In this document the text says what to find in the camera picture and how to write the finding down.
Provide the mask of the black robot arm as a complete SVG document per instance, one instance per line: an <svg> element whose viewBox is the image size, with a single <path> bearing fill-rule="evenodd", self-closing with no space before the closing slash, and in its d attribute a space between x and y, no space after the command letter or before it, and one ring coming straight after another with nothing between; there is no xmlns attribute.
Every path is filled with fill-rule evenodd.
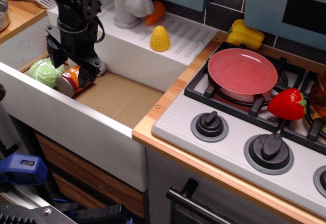
<svg viewBox="0 0 326 224"><path fill-rule="evenodd" d="M68 59L80 66L78 82L85 88L100 76L102 62L94 45L104 36L98 37L103 25L98 18L101 12L100 0L55 0L58 7L56 25L49 25L47 51L54 67L61 66Z"/></svg>

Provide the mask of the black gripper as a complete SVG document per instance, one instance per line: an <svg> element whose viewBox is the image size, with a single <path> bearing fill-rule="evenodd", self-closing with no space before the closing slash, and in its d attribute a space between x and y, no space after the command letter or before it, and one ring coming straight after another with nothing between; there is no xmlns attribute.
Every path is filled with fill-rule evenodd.
<svg viewBox="0 0 326 224"><path fill-rule="evenodd" d="M71 59L80 66L79 87L84 89L94 82L102 65L94 45L105 37L104 27L99 18L95 17L78 31L59 21L56 26L48 25L46 31L47 51L52 65L58 68Z"/></svg>

